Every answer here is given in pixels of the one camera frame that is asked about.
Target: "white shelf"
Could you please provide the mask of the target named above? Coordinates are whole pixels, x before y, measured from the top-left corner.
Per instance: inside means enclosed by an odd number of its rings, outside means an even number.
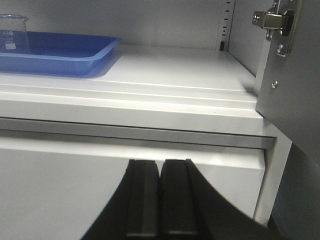
[[[0,74],[1,117],[263,135],[255,78],[228,52],[120,45],[96,78]]]

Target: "cabinet side panel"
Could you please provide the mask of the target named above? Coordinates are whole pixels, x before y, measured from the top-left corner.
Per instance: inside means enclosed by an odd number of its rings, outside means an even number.
[[[266,38],[266,31],[251,24],[254,11],[267,11],[272,0],[235,1],[228,51],[254,76]]]

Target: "white wall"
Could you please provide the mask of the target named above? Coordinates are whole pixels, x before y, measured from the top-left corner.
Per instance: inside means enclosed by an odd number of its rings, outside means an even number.
[[[214,49],[222,0],[1,0],[27,29],[123,38],[133,45]]]

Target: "metal hinge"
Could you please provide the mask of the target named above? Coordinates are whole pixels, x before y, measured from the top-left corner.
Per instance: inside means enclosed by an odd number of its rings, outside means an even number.
[[[272,33],[278,41],[276,53],[287,57],[292,48],[303,0],[274,0],[268,11],[255,11],[252,24],[267,30],[266,38]]]

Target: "white drawer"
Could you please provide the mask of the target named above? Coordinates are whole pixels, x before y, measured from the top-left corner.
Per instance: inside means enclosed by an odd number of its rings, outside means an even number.
[[[78,240],[120,183],[129,159],[192,159],[231,203],[253,217],[261,149],[0,131],[0,238]]]

